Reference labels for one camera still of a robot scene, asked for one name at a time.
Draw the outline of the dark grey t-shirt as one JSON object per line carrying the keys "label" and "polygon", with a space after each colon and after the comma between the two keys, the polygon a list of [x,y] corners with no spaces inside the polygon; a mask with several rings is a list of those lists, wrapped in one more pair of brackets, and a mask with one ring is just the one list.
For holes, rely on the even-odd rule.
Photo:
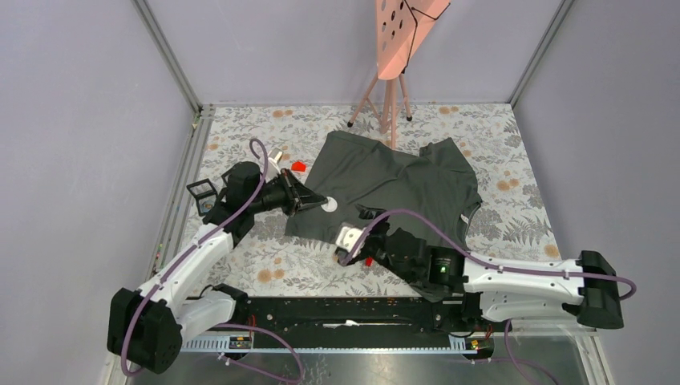
{"label": "dark grey t-shirt", "polygon": [[469,223],[482,204],[472,166],[450,138],[411,155],[349,132],[334,131],[314,161],[306,187],[338,202],[324,210],[292,216],[285,235],[331,243],[342,223],[359,228],[359,206],[409,209],[465,248]]}

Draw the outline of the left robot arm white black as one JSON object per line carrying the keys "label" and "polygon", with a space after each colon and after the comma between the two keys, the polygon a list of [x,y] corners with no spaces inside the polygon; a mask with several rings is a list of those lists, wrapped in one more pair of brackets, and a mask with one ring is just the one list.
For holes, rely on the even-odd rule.
{"label": "left robot arm white black", "polygon": [[286,168],[273,178],[267,174],[258,164],[246,161],[223,174],[221,190],[209,179],[188,185],[203,223],[191,242],[159,273],[138,289],[122,288],[113,296],[107,329],[109,352],[161,374],[185,342],[222,323],[231,330],[247,323],[249,309],[240,302],[245,293],[221,285],[189,301],[192,288],[236,248],[254,226],[258,213],[279,209],[291,217],[328,202]]}

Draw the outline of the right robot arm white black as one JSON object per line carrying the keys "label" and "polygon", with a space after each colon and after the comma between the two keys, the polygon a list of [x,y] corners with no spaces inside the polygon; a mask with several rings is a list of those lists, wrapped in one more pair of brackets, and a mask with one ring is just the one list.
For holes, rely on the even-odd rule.
{"label": "right robot arm white black", "polygon": [[619,285],[634,293],[634,284],[593,250],[575,259],[519,261],[474,253],[457,245],[422,215],[408,209],[399,213],[413,217],[440,236],[436,246],[398,228],[390,230],[391,211],[359,206],[364,228],[344,225],[335,245],[343,266],[372,259],[422,298],[441,302],[454,295],[463,298],[461,322],[480,330],[489,322],[515,318],[550,318],[572,315],[582,326],[617,330],[624,326]]}

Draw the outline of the round brooch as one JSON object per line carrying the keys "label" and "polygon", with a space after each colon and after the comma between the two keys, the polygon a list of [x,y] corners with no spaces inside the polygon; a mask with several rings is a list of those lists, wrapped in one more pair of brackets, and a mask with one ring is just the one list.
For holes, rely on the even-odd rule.
{"label": "round brooch", "polygon": [[338,209],[338,202],[333,197],[327,197],[321,208],[327,213],[335,212]]}

